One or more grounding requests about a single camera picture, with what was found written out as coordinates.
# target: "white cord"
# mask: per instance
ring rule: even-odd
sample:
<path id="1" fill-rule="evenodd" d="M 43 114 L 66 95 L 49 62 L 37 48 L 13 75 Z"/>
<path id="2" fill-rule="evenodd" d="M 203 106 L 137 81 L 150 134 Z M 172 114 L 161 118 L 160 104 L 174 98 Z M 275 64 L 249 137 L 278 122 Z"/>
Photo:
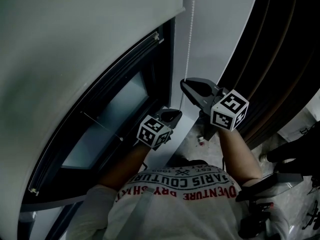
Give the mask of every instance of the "white cord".
<path id="1" fill-rule="evenodd" d="M 187 54 L 186 54 L 186 65 L 185 65 L 184 81 L 186 81 L 186 79 L 187 79 L 188 68 L 189 68 L 189 56 L 190 56 L 190 47 L 191 47 L 192 28 L 193 28 L 193 24 L 194 24 L 195 3 L 196 3 L 196 0 L 192 0 L 190 30 L 189 30 L 189 39 L 188 39 L 188 51 L 187 51 Z M 183 92 L 182 92 L 181 102 L 180 102 L 180 109 L 179 109 L 180 111 L 181 111 L 182 103 L 183 103 L 183 107 L 185 107 L 185 94 Z"/>

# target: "floor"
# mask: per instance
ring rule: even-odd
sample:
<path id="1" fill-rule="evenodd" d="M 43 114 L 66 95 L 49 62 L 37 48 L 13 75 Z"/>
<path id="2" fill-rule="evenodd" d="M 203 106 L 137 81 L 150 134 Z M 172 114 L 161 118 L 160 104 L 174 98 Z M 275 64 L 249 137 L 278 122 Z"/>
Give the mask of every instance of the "floor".
<path id="1" fill-rule="evenodd" d="M 200 131 L 201 128 L 195 124 L 174 155 L 183 155 L 188 160 L 204 160 L 210 165 L 222 168 L 223 156 L 218 135 L 215 134 L 210 141 L 205 142 L 204 146 L 200 146 L 198 143 Z M 263 144 L 253 149 L 252 153 L 258 159 L 261 153 L 271 151 L 285 142 L 283 138 L 275 134 Z M 264 177 L 273 172 L 274 164 L 267 161 L 259 162 L 259 164 Z M 302 227 L 309 221 L 309 218 L 306 217 L 307 212 L 311 213 L 315 200 L 320 200 L 320 190 L 307 195 L 311 188 L 311 177 L 307 176 L 304 177 L 304 181 L 299 185 L 274 197 L 274 201 L 282 208 L 289 221 L 289 240 L 304 240 L 320 234 L 320 230 L 313 230 L 313 224 L 302 230 Z"/>

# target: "curtain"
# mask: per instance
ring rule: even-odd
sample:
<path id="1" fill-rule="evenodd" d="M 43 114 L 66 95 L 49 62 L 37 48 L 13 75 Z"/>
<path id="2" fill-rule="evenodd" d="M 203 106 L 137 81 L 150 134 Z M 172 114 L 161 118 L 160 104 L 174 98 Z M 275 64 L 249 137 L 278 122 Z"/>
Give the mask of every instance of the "curtain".
<path id="1" fill-rule="evenodd" d="M 218 85 L 249 100 L 238 130 L 252 149 L 320 88 L 317 0 L 256 0 Z"/>

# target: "white wall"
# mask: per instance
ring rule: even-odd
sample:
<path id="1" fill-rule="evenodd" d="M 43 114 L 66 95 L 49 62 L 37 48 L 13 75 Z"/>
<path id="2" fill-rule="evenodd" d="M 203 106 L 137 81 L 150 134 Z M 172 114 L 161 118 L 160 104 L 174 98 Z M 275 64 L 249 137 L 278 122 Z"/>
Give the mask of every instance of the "white wall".
<path id="1" fill-rule="evenodd" d="M 176 17 L 174 71 L 171 106 L 179 108 L 185 77 L 191 1 L 183 0 L 185 12 Z M 188 77 L 217 83 L 231 58 L 247 23 L 255 0 L 195 0 Z M 184 115 L 193 120 L 199 109 L 185 99 Z"/>
<path id="2" fill-rule="evenodd" d="M 0 238 L 53 131 L 123 52 L 182 0 L 0 0 Z"/>

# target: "forearm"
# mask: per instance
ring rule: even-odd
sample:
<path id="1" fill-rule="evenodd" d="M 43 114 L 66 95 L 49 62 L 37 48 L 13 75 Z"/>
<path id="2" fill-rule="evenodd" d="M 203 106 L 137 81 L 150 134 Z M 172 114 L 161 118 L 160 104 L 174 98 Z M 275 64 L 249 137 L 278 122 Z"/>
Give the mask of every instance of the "forearm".
<path id="1" fill-rule="evenodd" d="M 258 161 L 235 129 L 219 129 L 220 144 L 227 173 L 242 185 L 253 179 L 262 179 Z"/>
<path id="2" fill-rule="evenodd" d="M 101 177 L 98 184 L 119 191 L 132 176 L 138 173 L 150 149 L 147 145 L 139 142 Z"/>

